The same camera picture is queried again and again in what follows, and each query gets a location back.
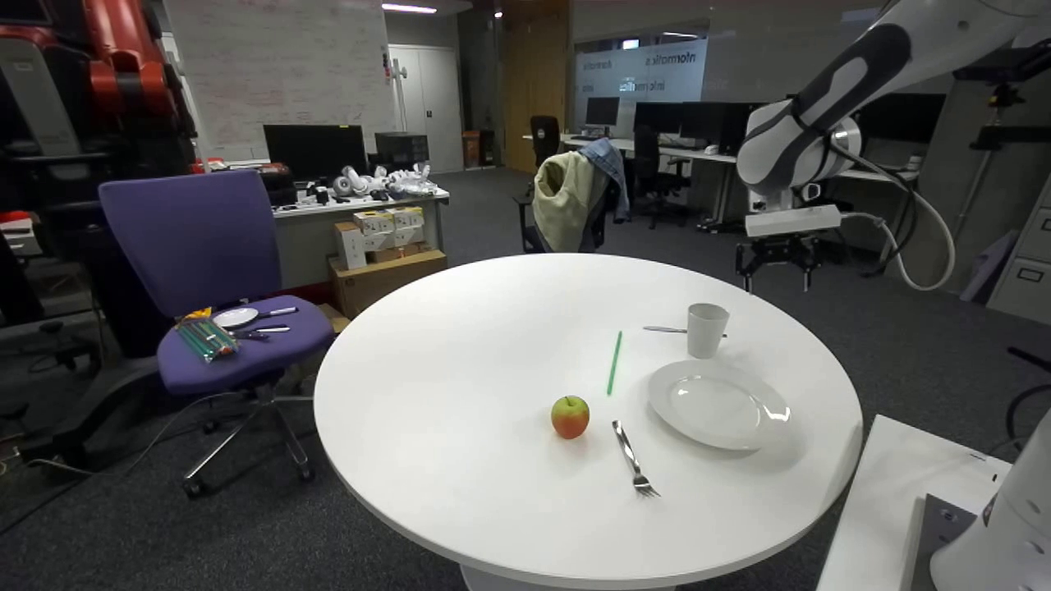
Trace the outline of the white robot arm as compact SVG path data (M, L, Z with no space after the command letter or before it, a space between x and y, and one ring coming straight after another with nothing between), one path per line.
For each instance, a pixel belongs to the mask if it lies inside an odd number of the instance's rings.
M764 264L814 272L814 232L838 230L846 214L804 197L850 163L878 172L845 145L855 113L889 93L957 73L1003 48L1049 0L897 0L801 93L758 106L737 152L748 191L745 244L737 249L744 282Z

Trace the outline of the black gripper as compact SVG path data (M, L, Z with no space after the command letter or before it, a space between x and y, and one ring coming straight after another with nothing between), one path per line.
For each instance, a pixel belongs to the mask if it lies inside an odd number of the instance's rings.
M755 292L755 272L764 264L793 264L801 271L801 292L814 290L818 249L804 236L764 236L737 248L737 271L744 272L744 290Z

